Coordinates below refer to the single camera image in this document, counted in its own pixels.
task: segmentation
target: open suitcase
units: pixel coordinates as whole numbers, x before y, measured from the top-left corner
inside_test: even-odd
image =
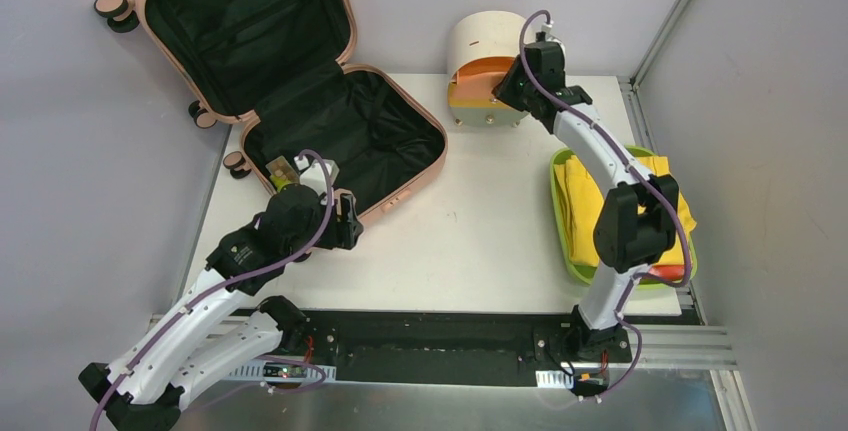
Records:
[[[97,0],[109,27],[139,23],[198,101],[200,127],[244,123],[250,169],[310,148],[336,161],[336,187],[371,223],[441,170],[444,128],[386,74],[348,64],[356,25],[348,0]]]

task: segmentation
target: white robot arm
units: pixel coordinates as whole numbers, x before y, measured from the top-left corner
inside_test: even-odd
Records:
[[[547,22],[536,34],[536,42],[525,45],[524,34],[540,15],[546,15]],[[601,263],[589,292],[571,314],[571,327],[560,350],[565,359],[599,362],[601,353],[627,339],[622,327],[629,325],[621,311],[630,292],[676,238],[682,241],[686,259],[683,279],[653,278],[673,287],[685,286],[691,261],[677,217],[677,182],[669,175],[654,176],[640,164],[605,129],[592,98],[579,86],[565,85],[565,50],[550,34],[552,27],[547,11],[527,20],[518,40],[521,53],[493,94],[512,108],[529,111],[569,146],[605,197],[594,230]]]
[[[80,373],[99,403],[90,429],[102,411],[119,431],[170,429],[197,396],[233,369],[301,346],[306,316],[282,296],[266,299],[243,326],[204,343],[214,326],[313,246],[356,245],[363,227],[353,196],[335,196],[335,164],[314,156],[301,184],[282,188],[263,213],[221,239],[195,283],[141,341],[108,365],[91,363]]]

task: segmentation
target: white table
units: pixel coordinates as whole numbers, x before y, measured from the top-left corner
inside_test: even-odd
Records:
[[[479,313],[566,313],[588,289],[566,271],[550,196],[549,161],[563,145],[539,123],[517,128],[457,127],[447,78],[395,74],[443,123],[448,156],[441,175],[366,229],[352,251],[318,251],[268,283],[253,305],[281,294],[301,308]],[[615,77],[572,76],[594,98],[607,126],[632,144]],[[233,127],[225,153],[238,150]],[[265,209],[258,180],[218,173],[187,282],[225,234]],[[672,289],[637,291],[630,314],[678,315]]]

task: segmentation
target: small yellow object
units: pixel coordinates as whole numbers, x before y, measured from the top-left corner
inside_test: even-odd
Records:
[[[668,158],[665,156],[645,156],[636,158],[657,176],[671,174]],[[604,198],[589,171],[577,157],[569,158],[565,164],[554,165],[557,185],[560,188],[559,204],[563,212],[565,235],[568,244],[568,259],[574,264],[598,266],[600,258],[595,251],[593,233]],[[683,223],[686,238],[690,239],[695,229],[695,219],[689,211],[689,205],[681,193],[677,203],[677,215]],[[674,247],[666,251],[657,265],[682,265],[683,248],[677,239]]]
[[[285,177],[274,176],[273,174],[270,176],[270,179],[271,179],[271,184],[274,185],[274,188],[277,190],[278,193],[280,192],[281,189],[292,184],[292,182],[289,181],[288,179],[286,179]]]

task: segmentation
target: green tray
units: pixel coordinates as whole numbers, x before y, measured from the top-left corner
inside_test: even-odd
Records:
[[[649,149],[640,148],[638,146],[626,146],[626,148],[637,158],[643,156],[655,156],[655,154]],[[594,266],[574,264],[568,259],[568,243],[565,240],[565,223],[563,222],[562,210],[559,209],[559,200],[557,199],[557,193],[559,193],[559,190],[557,189],[554,165],[563,164],[572,156],[574,156],[574,151],[568,148],[563,148],[554,153],[554,156],[551,158],[551,198],[553,199],[554,214],[556,215],[557,231],[559,231],[559,242],[562,245],[562,257],[565,259],[565,267],[568,268],[568,272],[575,278],[586,284],[591,284],[592,278],[595,277],[595,271],[598,268]],[[695,254],[695,243],[693,243],[691,239],[689,240],[689,249],[692,253],[692,277],[695,277],[695,272],[698,271],[698,257]],[[641,289],[654,289],[661,288],[663,286],[664,285],[662,283],[658,283],[650,278],[645,278],[639,283],[639,288]]]

